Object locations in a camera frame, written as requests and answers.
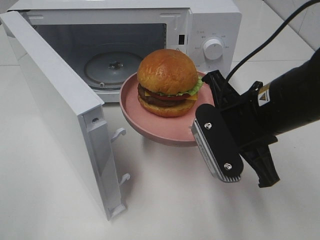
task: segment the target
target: pink plate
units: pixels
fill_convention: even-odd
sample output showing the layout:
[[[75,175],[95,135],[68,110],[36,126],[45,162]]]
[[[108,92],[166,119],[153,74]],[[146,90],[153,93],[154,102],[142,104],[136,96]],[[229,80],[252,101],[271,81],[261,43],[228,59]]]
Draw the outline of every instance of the pink plate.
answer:
[[[138,101],[137,74],[131,75],[120,90],[120,107],[128,123],[141,135],[164,145],[196,146],[191,126],[201,104],[214,104],[210,87],[203,84],[192,109],[183,116],[161,117],[145,110]]]

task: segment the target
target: microwave control panel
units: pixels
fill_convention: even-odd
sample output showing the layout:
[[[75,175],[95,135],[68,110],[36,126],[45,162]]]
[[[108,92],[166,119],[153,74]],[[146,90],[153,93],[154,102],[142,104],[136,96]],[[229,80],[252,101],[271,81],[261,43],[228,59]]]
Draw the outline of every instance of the microwave control panel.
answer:
[[[200,72],[230,71],[241,13],[193,14],[187,54]]]

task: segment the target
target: tomato slice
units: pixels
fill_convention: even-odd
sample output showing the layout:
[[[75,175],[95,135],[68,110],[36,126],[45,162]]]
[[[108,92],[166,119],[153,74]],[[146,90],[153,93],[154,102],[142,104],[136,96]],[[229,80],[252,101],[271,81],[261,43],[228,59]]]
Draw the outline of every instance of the tomato slice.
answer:
[[[156,99],[159,99],[159,100],[163,100],[163,101],[179,101],[179,100],[184,100],[184,99],[187,99],[190,97],[189,93],[185,93],[181,96],[166,96],[166,95],[160,96],[159,94],[156,94],[156,93],[149,91],[147,89],[145,89],[145,91],[147,91],[148,94],[150,94],[150,96],[152,96]]]

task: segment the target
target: tiled wall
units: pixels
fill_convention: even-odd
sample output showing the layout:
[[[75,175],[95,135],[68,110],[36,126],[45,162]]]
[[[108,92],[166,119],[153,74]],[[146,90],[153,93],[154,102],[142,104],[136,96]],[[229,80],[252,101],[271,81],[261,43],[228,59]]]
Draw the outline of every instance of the tiled wall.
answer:
[[[264,0],[280,17],[286,19],[308,0]],[[320,48],[320,3],[297,15],[289,24],[314,50]]]

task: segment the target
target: white table surface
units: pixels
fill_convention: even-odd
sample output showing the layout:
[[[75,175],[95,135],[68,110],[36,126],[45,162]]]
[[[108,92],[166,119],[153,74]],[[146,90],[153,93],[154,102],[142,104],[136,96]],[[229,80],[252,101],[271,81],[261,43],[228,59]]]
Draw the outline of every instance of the white table surface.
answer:
[[[243,13],[234,66],[282,20],[260,0],[236,0]],[[197,147],[171,147],[135,132],[119,104],[103,107],[127,210],[107,221],[40,117],[0,26],[1,240],[317,240],[320,236],[320,122],[278,136],[270,146],[281,178],[258,188],[244,163],[242,180],[213,178]],[[243,93],[268,83],[313,54],[286,28],[243,65],[231,84]]]

